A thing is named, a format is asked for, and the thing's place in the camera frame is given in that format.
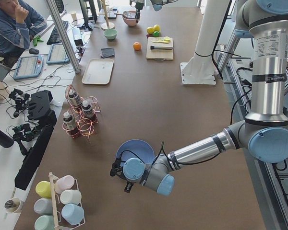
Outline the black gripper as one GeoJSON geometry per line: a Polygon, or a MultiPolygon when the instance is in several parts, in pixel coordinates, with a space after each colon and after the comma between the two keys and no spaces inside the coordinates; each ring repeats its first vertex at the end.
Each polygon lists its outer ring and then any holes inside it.
{"type": "MultiPolygon", "coordinates": [[[[115,161],[113,162],[112,166],[111,166],[111,170],[110,170],[110,176],[114,177],[114,176],[118,176],[118,177],[124,177],[123,175],[123,165],[125,161],[123,161],[121,158],[116,158],[115,161]]],[[[124,188],[124,192],[126,193],[130,193],[132,189],[132,183],[131,182],[126,182],[126,186],[124,188]]]]}
{"type": "Polygon", "coordinates": [[[137,9],[135,14],[136,23],[138,23],[140,20],[140,10],[142,10],[143,7],[144,7],[144,0],[135,0],[135,8],[137,9]]]}

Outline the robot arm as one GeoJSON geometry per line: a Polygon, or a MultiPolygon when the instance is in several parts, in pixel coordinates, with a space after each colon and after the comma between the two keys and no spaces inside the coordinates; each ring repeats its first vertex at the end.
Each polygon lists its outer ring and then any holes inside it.
{"type": "MultiPolygon", "coordinates": [[[[163,5],[176,2],[175,0],[150,0],[150,1],[151,1],[152,6],[153,6],[155,11],[161,10],[163,5]]],[[[130,0],[129,1],[130,6],[133,3],[135,4],[135,9],[136,9],[136,11],[135,11],[135,21],[139,22],[140,15],[141,15],[141,10],[144,7],[144,0],[130,0]]]]}
{"type": "Polygon", "coordinates": [[[268,163],[288,158],[288,118],[283,112],[288,0],[240,3],[236,29],[248,30],[254,38],[250,112],[243,121],[220,133],[169,154],[161,150],[151,163],[146,163],[134,151],[124,160],[125,150],[119,150],[110,175],[126,181],[126,192],[138,183],[167,196],[175,182],[170,175],[172,171],[210,161],[229,149],[246,148],[253,157],[268,163]]]}

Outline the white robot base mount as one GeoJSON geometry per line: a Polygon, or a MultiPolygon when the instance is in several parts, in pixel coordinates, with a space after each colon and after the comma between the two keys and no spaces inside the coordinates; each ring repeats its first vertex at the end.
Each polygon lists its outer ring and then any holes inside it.
{"type": "Polygon", "coordinates": [[[227,19],[230,0],[207,2],[193,57],[180,64],[182,84],[215,85],[213,52],[219,40],[219,32],[227,19]]]}

